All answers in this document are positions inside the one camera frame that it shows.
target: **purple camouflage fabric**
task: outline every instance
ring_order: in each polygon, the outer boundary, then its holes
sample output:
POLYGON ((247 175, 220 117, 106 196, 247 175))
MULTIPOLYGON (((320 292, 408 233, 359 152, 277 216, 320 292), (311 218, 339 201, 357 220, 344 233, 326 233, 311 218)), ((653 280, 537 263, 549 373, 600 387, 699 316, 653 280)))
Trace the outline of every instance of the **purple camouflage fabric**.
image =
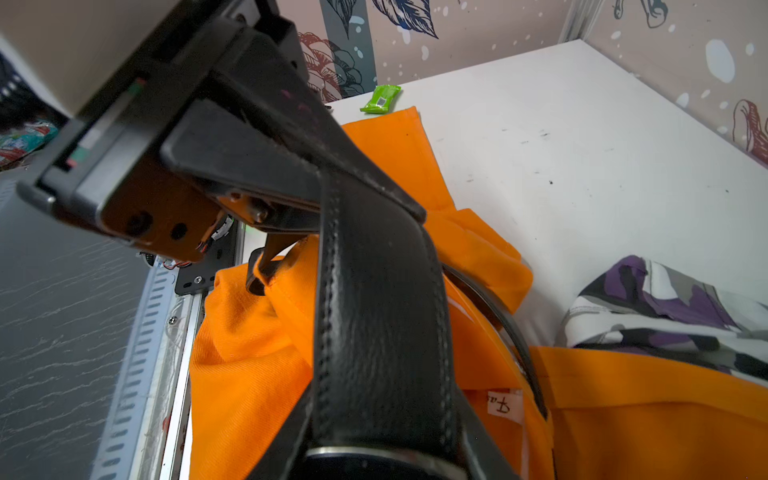
POLYGON ((768 386, 768 307, 636 256, 582 290, 556 345, 659 356, 768 386))

